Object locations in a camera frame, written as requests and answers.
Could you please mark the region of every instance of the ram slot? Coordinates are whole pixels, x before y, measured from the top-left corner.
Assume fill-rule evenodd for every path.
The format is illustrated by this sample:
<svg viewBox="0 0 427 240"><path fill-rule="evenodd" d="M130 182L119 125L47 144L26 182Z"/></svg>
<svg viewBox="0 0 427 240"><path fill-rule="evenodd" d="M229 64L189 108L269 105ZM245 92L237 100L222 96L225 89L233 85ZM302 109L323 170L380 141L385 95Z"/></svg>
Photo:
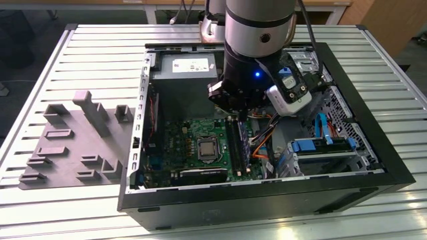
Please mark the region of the ram slot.
<svg viewBox="0 0 427 240"><path fill-rule="evenodd" d="M247 167L243 154L243 145L241 141L239 125L235 119L226 119L226 133L233 172L235 175L242 176L242 174L247 173Z"/></svg>

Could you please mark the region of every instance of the silver cylinder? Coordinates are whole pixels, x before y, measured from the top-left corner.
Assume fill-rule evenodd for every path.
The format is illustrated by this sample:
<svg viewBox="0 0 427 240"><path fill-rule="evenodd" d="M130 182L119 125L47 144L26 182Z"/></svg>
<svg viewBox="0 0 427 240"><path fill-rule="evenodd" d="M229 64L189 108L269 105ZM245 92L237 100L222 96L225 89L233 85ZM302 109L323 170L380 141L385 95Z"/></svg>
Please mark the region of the silver cylinder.
<svg viewBox="0 0 427 240"><path fill-rule="evenodd" d="M226 41L249 57L271 55L285 45L295 0L227 0Z"/></svg>
<svg viewBox="0 0 427 240"><path fill-rule="evenodd" d="M205 1L205 4L209 4L209 12L211 14L226 14L226 0L210 0Z"/></svg>

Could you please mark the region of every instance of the connector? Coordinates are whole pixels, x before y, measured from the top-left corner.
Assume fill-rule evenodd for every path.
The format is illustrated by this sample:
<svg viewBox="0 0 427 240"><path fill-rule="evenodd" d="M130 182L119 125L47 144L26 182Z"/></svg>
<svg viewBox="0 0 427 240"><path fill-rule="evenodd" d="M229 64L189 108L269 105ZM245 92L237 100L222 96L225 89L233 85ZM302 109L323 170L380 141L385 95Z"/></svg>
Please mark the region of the connector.
<svg viewBox="0 0 427 240"><path fill-rule="evenodd" d="M171 18L171 20L169 21L169 24L174 25L177 22L177 16Z"/></svg>

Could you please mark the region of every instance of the chip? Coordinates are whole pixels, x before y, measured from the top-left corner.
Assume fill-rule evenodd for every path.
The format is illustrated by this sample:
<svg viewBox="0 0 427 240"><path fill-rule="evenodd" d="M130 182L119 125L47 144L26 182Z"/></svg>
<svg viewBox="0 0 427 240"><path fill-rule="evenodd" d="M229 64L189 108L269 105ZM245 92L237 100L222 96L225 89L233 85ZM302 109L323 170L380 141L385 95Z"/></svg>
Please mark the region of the chip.
<svg viewBox="0 0 427 240"><path fill-rule="evenodd" d="M201 155L205 156L213 156L215 155L215 144L214 142L201 142Z"/></svg>

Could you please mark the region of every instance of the white label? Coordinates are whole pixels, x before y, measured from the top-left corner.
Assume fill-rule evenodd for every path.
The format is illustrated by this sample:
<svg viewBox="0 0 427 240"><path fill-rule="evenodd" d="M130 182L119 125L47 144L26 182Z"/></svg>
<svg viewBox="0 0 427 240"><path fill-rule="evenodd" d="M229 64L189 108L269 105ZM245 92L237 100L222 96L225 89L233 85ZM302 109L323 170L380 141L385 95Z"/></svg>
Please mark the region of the white label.
<svg viewBox="0 0 427 240"><path fill-rule="evenodd" d="M293 76L285 78L282 81L287 89L294 88L297 85L297 81Z"/></svg>
<svg viewBox="0 0 427 240"><path fill-rule="evenodd" d="M142 0L123 0L125 4L142 4L143 1Z"/></svg>
<svg viewBox="0 0 427 240"><path fill-rule="evenodd" d="M267 164L266 164L266 168L269 169L269 171L270 171L271 173L274 172L275 167L274 167L274 165L270 163L270 161L269 161Z"/></svg>
<svg viewBox="0 0 427 240"><path fill-rule="evenodd" d="M207 58L175 59L173 62L174 73L209 72Z"/></svg>

